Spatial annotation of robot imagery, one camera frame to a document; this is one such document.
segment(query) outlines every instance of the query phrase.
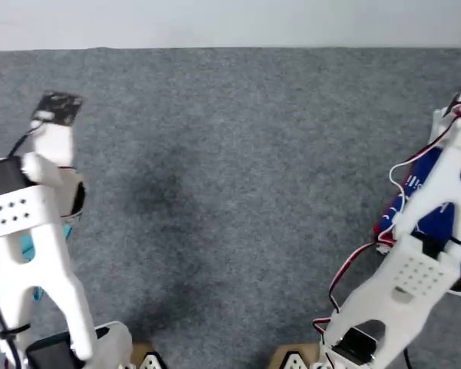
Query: blue part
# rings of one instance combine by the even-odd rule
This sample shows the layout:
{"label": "blue part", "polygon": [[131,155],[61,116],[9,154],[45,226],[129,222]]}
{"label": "blue part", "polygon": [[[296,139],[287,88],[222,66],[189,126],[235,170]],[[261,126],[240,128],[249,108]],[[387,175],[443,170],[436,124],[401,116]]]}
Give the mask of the blue part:
{"label": "blue part", "polygon": [[[63,231],[65,233],[65,239],[68,239],[68,236],[70,235],[71,230],[72,228],[69,225],[65,225],[63,227]],[[29,261],[32,260],[35,256],[35,249],[32,243],[31,236],[22,236],[21,246],[22,246],[22,254],[24,255],[24,259],[29,260]],[[43,297],[43,293],[44,291],[41,288],[35,288],[33,298],[36,301],[39,301]]]}
{"label": "blue part", "polygon": [[[413,164],[410,175],[404,185],[407,198],[411,197],[416,190],[422,187],[423,182],[425,182],[429,176],[441,152],[441,148],[433,148]],[[393,216],[400,208],[401,194],[394,199],[391,207],[384,213],[385,216],[379,223],[380,231],[384,231],[391,225]],[[441,242],[446,243],[453,233],[454,211],[454,204],[442,204],[424,218],[420,219],[415,231],[429,234],[441,240]]]}

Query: white wire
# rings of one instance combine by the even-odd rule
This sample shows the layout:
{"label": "white wire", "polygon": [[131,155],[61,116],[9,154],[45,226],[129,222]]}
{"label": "white wire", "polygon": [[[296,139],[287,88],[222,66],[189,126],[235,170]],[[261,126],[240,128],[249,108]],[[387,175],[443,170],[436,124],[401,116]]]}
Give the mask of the white wire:
{"label": "white wire", "polygon": [[[427,152],[429,152],[430,150],[432,150],[434,147],[437,146],[437,144],[439,144],[439,142],[441,142],[443,140],[443,138],[445,138],[449,132],[451,131],[451,127],[453,126],[453,123],[456,121],[457,117],[454,118],[454,117],[451,117],[450,115],[448,115],[448,117],[450,117],[452,119],[451,123],[449,124],[449,126],[447,127],[447,129],[438,137],[436,138],[435,140],[433,140],[430,144],[428,144],[426,146],[426,148],[421,151],[419,154],[413,156],[412,158],[406,160],[406,161],[402,161],[401,163],[398,163],[398,164],[395,164],[393,167],[391,167],[390,169],[390,173],[389,173],[389,179],[390,179],[390,182],[396,186],[396,188],[398,189],[398,191],[400,192],[400,194],[398,196],[401,196],[401,206],[400,206],[400,210],[397,212],[397,214],[401,214],[403,213],[403,210],[405,208],[405,204],[406,204],[406,195],[405,195],[405,189],[404,187],[397,181],[395,181],[393,179],[393,173],[396,169],[398,168],[401,168],[405,165],[409,165],[409,164],[412,164],[413,162],[419,160],[421,157],[423,157]],[[389,233],[393,230],[394,228],[394,222],[391,223],[391,225],[385,229],[384,231],[382,231],[381,233],[379,233],[379,240],[380,241],[383,241],[383,242],[387,242],[389,244],[392,244],[393,241],[391,240],[387,240],[385,238],[383,238],[383,236],[386,234],[386,233]]]}

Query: cable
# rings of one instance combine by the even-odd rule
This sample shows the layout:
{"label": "cable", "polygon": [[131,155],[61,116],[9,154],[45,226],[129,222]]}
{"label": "cable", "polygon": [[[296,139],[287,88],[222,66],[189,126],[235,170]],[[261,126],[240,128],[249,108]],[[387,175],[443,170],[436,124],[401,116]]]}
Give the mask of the cable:
{"label": "cable", "polygon": [[[405,189],[403,188],[403,186],[398,183],[397,181],[395,181],[393,179],[393,173],[396,169],[400,168],[400,167],[403,167],[405,165],[408,165],[408,164],[412,164],[413,162],[417,161],[418,159],[420,159],[421,157],[423,157],[427,152],[429,152],[430,150],[432,150],[434,147],[436,147],[442,140],[443,138],[446,137],[446,135],[449,133],[450,129],[453,127],[453,124],[455,121],[457,121],[458,119],[461,118],[461,101],[458,101],[457,102],[457,105],[455,105],[453,108],[452,108],[452,111],[454,112],[454,118],[453,120],[451,121],[451,123],[449,124],[449,126],[444,130],[443,133],[441,133],[437,138],[435,138],[432,142],[430,142],[427,146],[425,146],[424,148],[422,148],[421,150],[419,150],[415,155],[412,155],[411,157],[409,157],[408,159],[406,159],[405,161],[402,161],[396,165],[394,165],[393,167],[391,167],[390,169],[390,173],[389,173],[389,179],[390,179],[390,182],[395,185],[397,188],[398,188],[398,191],[400,192],[400,196],[401,196],[401,206],[400,206],[400,210],[398,211],[398,213],[402,213],[404,208],[405,208],[405,204],[406,204],[406,195],[405,195]],[[393,242],[391,240],[388,240],[388,239],[385,239],[383,238],[383,236],[386,234],[386,233],[389,233],[391,232],[391,230],[393,229],[394,227],[394,223],[392,223],[387,229],[385,229],[384,231],[380,232],[379,235],[377,236],[378,239],[386,244],[393,244]]]}
{"label": "cable", "polygon": [[35,125],[34,127],[32,127],[31,129],[29,129],[27,132],[25,132],[22,137],[20,137],[17,142],[14,144],[14,146],[12,147],[11,151],[8,153],[8,157],[10,158],[11,156],[14,156],[15,153],[17,152],[17,150],[24,144],[25,140],[28,139],[28,137],[30,135],[32,135],[33,133],[35,133],[41,126],[42,126],[42,121],[33,121],[35,122]]}
{"label": "cable", "polygon": [[[7,324],[5,323],[5,319],[3,318],[2,312],[0,311],[0,325],[2,326],[2,333],[9,332],[7,328]],[[5,341],[7,342],[8,346],[10,347],[10,351],[12,352],[12,356],[14,357],[15,362],[15,369],[22,369],[21,360],[18,356],[17,347],[11,337],[6,337]]]}
{"label": "cable", "polygon": [[313,327],[316,329],[316,331],[319,332],[319,334],[321,334],[321,336],[323,336],[324,329],[320,327],[318,324],[319,323],[330,323],[330,321],[331,321],[330,317],[319,317],[313,320]]}
{"label": "cable", "polygon": [[333,289],[337,285],[337,283],[340,281],[340,279],[343,277],[345,272],[348,270],[352,262],[357,259],[357,257],[362,254],[367,248],[370,248],[377,244],[376,241],[369,242],[368,244],[363,244],[359,248],[357,248],[343,263],[343,265],[338,269],[337,273],[333,277],[333,280],[331,281],[330,288],[328,289],[328,297],[330,298],[331,304],[333,304],[335,310],[337,313],[340,312],[340,306],[337,303],[337,300],[333,296]]}
{"label": "cable", "polygon": [[403,350],[403,356],[405,357],[405,364],[408,369],[413,369],[412,363],[410,363],[410,356],[408,356],[408,347]]}

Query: red wire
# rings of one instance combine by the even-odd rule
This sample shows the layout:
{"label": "red wire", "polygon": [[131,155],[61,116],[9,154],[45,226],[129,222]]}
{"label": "red wire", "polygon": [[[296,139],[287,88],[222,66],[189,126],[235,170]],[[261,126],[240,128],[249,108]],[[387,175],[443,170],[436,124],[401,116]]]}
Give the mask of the red wire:
{"label": "red wire", "polygon": [[333,280],[331,281],[331,284],[330,284],[330,288],[328,290],[328,297],[330,298],[330,301],[331,301],[331,304],[333,304],[335,310],[337,311],[337,313],[340,312],[340,306],[338,305],[337,303],[337,300],[335,300],[335,298],[333,297],[333,290],[334,288],[337,286],[337,283],[340,281],[340,279],[343,277],[343,275],[345,274],[345,272],[348,270],[348,268],[351,266],[351,264],[353,263],[353,261],[355,261],[355,259],[357,259],[357,257],[362,254],[367,248],[370,248],[372,246],[374,246],[375,244],[377,244],[377,241],[372,241],[368,244],[365,244],[363,246],[360,246],[359,248],[357,248],[349,257],[348,259],[345,260],[345,262],[343,263],[343,265],[340,267],[340,269],[338,270],[338,272],[335,274]]}

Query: white robot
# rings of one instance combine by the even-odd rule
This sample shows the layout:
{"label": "white robot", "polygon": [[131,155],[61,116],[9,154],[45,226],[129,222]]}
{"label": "white robot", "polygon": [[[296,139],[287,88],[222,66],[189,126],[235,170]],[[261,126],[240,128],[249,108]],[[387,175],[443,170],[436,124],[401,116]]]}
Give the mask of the white robot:
{"label": "white robot", "polygon": [[[6,367],[21,369],[135,369],[126,326],[94,327],[81,282],[71,269],[63,233],[66,219],[80,214],[85,198],[73,169],[72,123],[78,96],[48,92],[32,116],[31,129],[0,159],[0,348]],[[15,156],[29,137],[34,151]],[[29,234],[35,257],[22,257],[19,238]],[[58,305],[68,332],[33,342],[29,324],[33,288]],[[164,369],[156,352],[140,368]]]}
{"label": "white robot", "polygon": [[[31,130],[7,158],[0,159],[0,348],[8,358],[8,367],[135,368],[130,362],[128,329],[119,322],[97,328],[92,324],[62,232],[63,220],[81,211],[85,196],[81,177],[71,168],[71,123],[80,104],[76,96],[47,94],[33,114]],[[321,328],[319,349],[310,345],[282,348],[270,369],[384,369],[421,332],[434,305],[459,279],[461,92],[436,126],[441,132],[433,143],[403,162],[409,164],[434,145],[444,144],[424,186],[406,206],[403,203],[389,230],[396,240],[393,250],[343,306],[330,294],[335,310],[331,317],[316,320],[317,324],[328,323],[327,329]],[[35,151],[15,156],[17,147],[29,136]],[[403,188],[396,185],[403,194]],[[456,204],[456,218],[451,241],[440,250],[429,240],[416,237],[413,229],[425,214],[448,201]],[[30,262],[22,258],[19,247],[18,238],[24,233],[32,236],[35,245],[36,256]],[[376,241],[385,242],[383,234]],[[335,280],[358,253],[375,243],[356,251]],[[60,307],[68,332],[32,342],[29,317],[36,286],[43,287]],[[384,324],[380,340],[359,329],[368,321]],[[147,352],[140,367],[159,369],[164,363],[157,353]]]}
{"label": "white robot", "polygon": [[[401,354],[421,332],[437,302],[461,275],[461,91],[451,104],[434,114],[432,142],[393,170],[408,165],[439,145],[442,154],[426,179],[406,206],[396,216],[392,231],[392,251],[376,273],[360,285],[339,306],[331,295],[336,281],[358,253],[377,242],[389,244],[379,234],[376,241],[355,251],[338,271],[330,287],[335,306],[331,317],[316,319],[321,333],[319,349],[314,344],[299,344],[277,350],[270,369],[384,369]],[[456,206],[453,236],[441,250],[430,239],[416,234],[419,219],[446,202]],[[374,339],[359,326],[382,322],[383,337]]]}

